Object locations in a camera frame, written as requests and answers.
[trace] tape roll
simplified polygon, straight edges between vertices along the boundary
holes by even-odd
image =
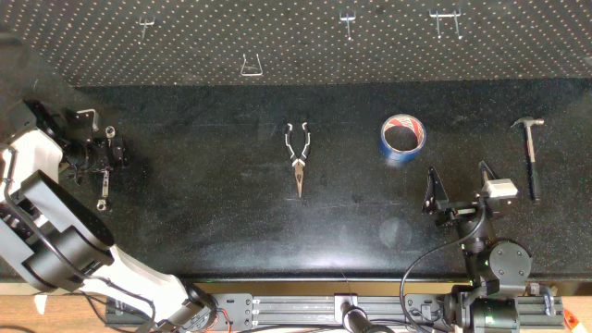
[[[412,130],[417,139],[417,146],[412,150],[402,151],[395,149],[388,142],[385,133],[387,130],[393,127],[402,126],[409,130]],[[390,117],[380,129],[380,151],[385,155],[386,158],[394,161],[409,161],[414,159],[419,151],[424,148],[426,144],[426,129],[421,121],[417,120],[416,117],[409,115],[396,115]]]

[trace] pliers handle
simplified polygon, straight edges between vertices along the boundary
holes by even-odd
[[[295,166],[298,162],[300,162],[304,166],[306,157],[308,156],[308,153],[311,151],[311,133],[308,131],[308,123],[302,123],[302,129],[304,130],[304,139],[306,140],[306,143],[304,144],[304,149],[302,149],[300,158],[296,155],[296,153],[294,153],[294,149],[292,149],[292,145],[290,143],[290,137],[292,134],[292,124],[288,124],[288,131],[285,134],[286,150],[288,151],[288,156],[290,157],[292,166]]]

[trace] black table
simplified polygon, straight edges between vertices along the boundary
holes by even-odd
[[[452,200],[480,187],[485,160],[520,191],[494,224],[534,255],[536,279],[592,279],[592,81],[498,80],[274,87],[85,88],[104,125],[128,139],[132,164],[113,177],[100,217],[147,265],[192,280],[401,278],[419,255],[456,238],[421,213],[427,167]],[[393,168],[379,129],[406,113],[427,142]],[[524,131],[534,127],[542,178],[528,198]],[[312,152],[298,199],[285,124],[307,120]],[[302,147],[302,132],[293,136]],[[90,207],[100,175],[62,185]],[[4,281],[15,277],[0,264]],[[428,257],[414,278],[463,279],[460,250]]]

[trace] claw hammer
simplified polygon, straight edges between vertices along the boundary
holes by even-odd
[[[533,144],[533,135],[530,132],[530,127],[533,125],[543,125],[545,120],[534,119],[532,117],[522,117],[511,125],[511,128],[523,124],[526,130],[526,146],[528,152],[528,173],[530,176],[530,197],[535,201],[540,201],[540,180],[538,178],[537,168],[535,167],[535,146]]]

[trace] pegboard hook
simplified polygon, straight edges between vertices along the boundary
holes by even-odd
[[[263,75],[263,67],[261,66],[261,60],[259,60],[259,55],[257,55],[257,62],[259,63],[259,68],[254,68],[251,66],[245,67],[245,65],[247,64],[247,55],[242,55],[242,58],[244,59],[244,61],[242,62],[242,68],[240,69],[240,74],[242,76],[262,76]],[[245,73],[244,72],[245,68],[259,70],[259,73]]]
[[[152,17],[152,21],[149,21],[148,18],[144,20],[144,22],[142,22],[142,17],[140,17],[140,20],[138,21],[138,23],[140,23],[141,25],[144,26],[144,28],[142,29],[142,39],[138,42],[138,43],[142,43],[144,41],[144,36],[146,35],[146,28],[148,26],[153,26],[154,23],[156,22],[156,18]]]
[[[436,19],[436,31],[438,32],[438,38],[441,37],[440,35],[440,18],[454,18],[454,25],[456,26],[456,35],[459,37],[459,39],[462,39],[463,37],[461,36],[461,32],[459,30],[459,20],[458,17],[461,15],[461,10],[456,10],[454,9],[454,11],[452,11],[452,14],[440,14],[438,13],[438,11],[432,13],[432,11],[429,11],[429,16],[430,18],[434,18]]]
[[[342,14],[339,14],[339,18],[341,19],[341,22],[345,21],[345,23],[348,25],[348,41],[351,41],[352,35],[350,34],[350,21],[355,20],[355,12],[353,12],[353,16],[350,16],[350,12],[347,12],[345,17]]]

